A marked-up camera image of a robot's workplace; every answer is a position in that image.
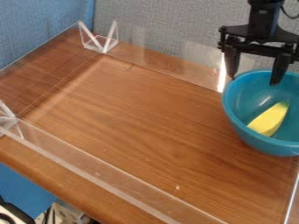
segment blue cloth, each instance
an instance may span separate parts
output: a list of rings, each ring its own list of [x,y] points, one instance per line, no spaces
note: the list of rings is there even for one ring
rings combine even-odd
[[[0,164],[0,195],[32,218],[36,218],[56,200],[53,195],[2,164]]]
[[[93,24],[93,0],[0,0],[0,70],[65,28]]]

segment blue bowl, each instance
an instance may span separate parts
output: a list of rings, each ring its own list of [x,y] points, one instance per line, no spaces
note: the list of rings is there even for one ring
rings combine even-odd
[[[221,103],[241,140],[259,151],[279,157],[299,155],[299,75],[287,72],[279,85],[269,86],[271,71],[243,73],[225,87]],[[277,132],[257,134],[248,123],[272,105],[289,102],[289,109]]]

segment sponge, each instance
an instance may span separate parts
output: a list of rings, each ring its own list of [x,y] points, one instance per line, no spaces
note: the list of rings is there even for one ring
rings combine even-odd
[[[271,137],[285,119],[288,107],[289,103],[280,101],[247,126],[259,134]]]

